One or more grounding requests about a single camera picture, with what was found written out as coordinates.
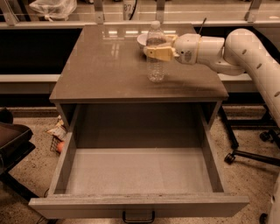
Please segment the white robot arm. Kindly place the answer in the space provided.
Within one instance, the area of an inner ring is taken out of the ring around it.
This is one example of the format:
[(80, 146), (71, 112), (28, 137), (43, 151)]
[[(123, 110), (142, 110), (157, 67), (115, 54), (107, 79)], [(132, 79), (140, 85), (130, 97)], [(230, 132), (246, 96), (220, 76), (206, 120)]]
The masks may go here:
[(218, 74), (248, 74), (280, 126), (280, 64), (252, 31), (236, 29), (226, 38), (169, 35), (165, 43), (146, 45), (143, 52), (152, 59), (203, 64)]

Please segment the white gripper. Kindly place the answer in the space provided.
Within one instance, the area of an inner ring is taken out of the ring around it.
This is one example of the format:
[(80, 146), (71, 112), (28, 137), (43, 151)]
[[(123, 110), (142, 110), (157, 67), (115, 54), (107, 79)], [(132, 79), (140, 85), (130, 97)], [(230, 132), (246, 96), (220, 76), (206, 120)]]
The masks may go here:
[(152, 59), (171, 61), (174, 58), (181, 64), (193, 65), (196, 63), (199, 42), (201, 36), (199, 34), (187, 33), (180, 37), (176, 34), (165, 36), (167, 42), (175, 39), (173, 47), (171, 46), (146, 46), (143, 53)]

